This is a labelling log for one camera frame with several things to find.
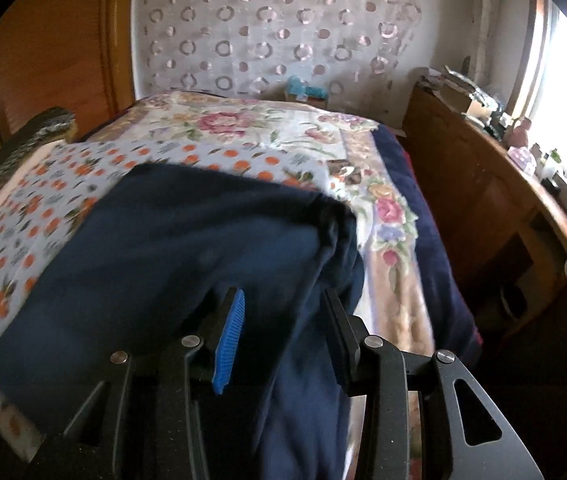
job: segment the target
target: metal screw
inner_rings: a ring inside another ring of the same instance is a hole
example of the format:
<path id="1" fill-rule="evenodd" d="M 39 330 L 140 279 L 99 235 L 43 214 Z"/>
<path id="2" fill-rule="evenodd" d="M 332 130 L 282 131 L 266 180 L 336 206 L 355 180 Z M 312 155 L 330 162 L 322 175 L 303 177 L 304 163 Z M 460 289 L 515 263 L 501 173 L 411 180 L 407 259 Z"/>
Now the metal screw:
<path id="1" fill-rule="evenodd" d="M 181 344 L 186 348 L 194 348 L 200 341 L 201 339 L 199 339 L 196 335 L 187 335 L 181 340 Z"/>
<path id="2" fill-rule="evenodd" d="M 381 339 L 378 335 L 369 335 L 363 340 L 363 342 L 366 346 L 368 346 L 368 348 L 379 348 L 383 346 L 383 339 Z"/>
<path id="3" fill-rule="evenodd" d="M 454 363 L 455 357 L 450 350 L 437 350 L 437 360 L 440 363 L 449 365 L 450 363 Z"/>
<path id="4" fill-rule="evenodd" d="M 123 350 L 117 350 L 110 356 L 110 362 L 115 365 L 122 365 L 128 361 L 128 354 Z"/>

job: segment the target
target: triangular cutout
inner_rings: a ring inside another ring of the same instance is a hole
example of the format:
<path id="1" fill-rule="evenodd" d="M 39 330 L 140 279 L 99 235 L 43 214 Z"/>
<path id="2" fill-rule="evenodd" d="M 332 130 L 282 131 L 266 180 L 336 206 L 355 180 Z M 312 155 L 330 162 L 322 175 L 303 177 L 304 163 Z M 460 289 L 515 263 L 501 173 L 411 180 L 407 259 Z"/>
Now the triangular cutout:
<path id="1" fill-rule="evenodd" d="M 502 435 L 501 429 L 468 386 L 468 383 L 461 379 L 455 381 L 454 391 L 457 393 L 466 444 L 478 446 L 499 440 Z"/>

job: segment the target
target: navy blue blanket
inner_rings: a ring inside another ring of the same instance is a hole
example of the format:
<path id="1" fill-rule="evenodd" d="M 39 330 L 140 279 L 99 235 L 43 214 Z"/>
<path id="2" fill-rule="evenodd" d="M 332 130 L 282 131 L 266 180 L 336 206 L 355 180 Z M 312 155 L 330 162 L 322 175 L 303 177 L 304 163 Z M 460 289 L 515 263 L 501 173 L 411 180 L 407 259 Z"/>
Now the navy blue blanket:
<path id="1" fill-rule="evenodd" d="M 394 134 L 381 125 L 372 136 L 390 178 L 406 197 L 410 209 L 419 216 L 415 252 L 435 346 L 452 350 L 467 366 L 472 366 L 481 354 L 479 334 L 452 276 L 435 219 Z"/>
<path id="2" fill-rule="evenodd" d="M 319 314 L 363 287 L 356 219 L 318 192 L 170 164 L 134 168 L 48 265 L 0 338 L 0 389 L 55 434 L 110 354 L 157 351 L 242 288 L 232 379 L 202 404 L 212 478 L 341 480 L 349 400 Z"/>

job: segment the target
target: wooden cabinet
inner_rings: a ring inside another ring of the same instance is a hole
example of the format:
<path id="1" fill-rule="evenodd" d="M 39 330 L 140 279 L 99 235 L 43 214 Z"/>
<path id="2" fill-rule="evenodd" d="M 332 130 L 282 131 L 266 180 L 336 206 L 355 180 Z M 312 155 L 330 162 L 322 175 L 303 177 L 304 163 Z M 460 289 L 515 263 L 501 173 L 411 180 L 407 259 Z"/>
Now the wooden cabinet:
<path id="1" fill-rule="evenodd" d="M 132 104 L 130 0 L 16 0 L 0 19 L 0 135 L 53 106 L 87 134 Z"/>
<path id="2" fill-rule="evenodd" d="M 503 179 L 482 164 L 477 133 L 439 99 L 416 89 L 403 126 L 404 147 L 463 290 L 515 234 L 518 207 Z"/>
<path id="3" fill-rule="evenodd" d="M 471 310 L 500 285 L 529 286 L 528 310 L 484 345 L 474 371 L 545 478 L 567 480 L 567 217 L 499 143 L 434 95 L 415 88 L 403 126 Z"/>
<path id="4" fill-rule="evenodd" d="M 434 94 L 414 89 L 403 127 L 402 143 L 470 308 L 482 294 L 532 276 L 519 330 L 566 285 L 566 215 L 498 142 Z"/>

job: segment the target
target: white curtain with circle pattern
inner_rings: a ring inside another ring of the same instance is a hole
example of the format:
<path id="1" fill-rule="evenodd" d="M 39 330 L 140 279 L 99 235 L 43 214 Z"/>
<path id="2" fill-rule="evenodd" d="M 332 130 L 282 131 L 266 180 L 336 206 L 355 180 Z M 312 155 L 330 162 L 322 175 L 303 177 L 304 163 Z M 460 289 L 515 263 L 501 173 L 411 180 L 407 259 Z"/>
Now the white curtain with circle pattern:
<path id="1" fill-rule="evenodd" d="M 298 76 L 329 108 L 388 107 L 418 0 L 132 0 L 138 97 L 168 89 L 281 98 Z"/>

